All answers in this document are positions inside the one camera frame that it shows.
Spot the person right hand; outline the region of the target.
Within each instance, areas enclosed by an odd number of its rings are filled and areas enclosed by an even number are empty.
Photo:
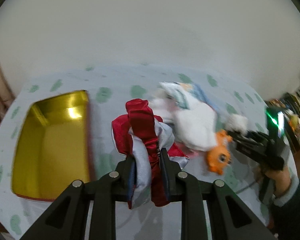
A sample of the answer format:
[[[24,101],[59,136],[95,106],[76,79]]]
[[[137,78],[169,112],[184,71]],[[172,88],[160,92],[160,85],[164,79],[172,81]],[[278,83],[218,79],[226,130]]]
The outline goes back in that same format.
[[[265,172],[265,175],[274,181],[275,197],[279,198],[289,190],[291,185],[291,178],[287,166],[285,166],[283,170],[267,170]]]

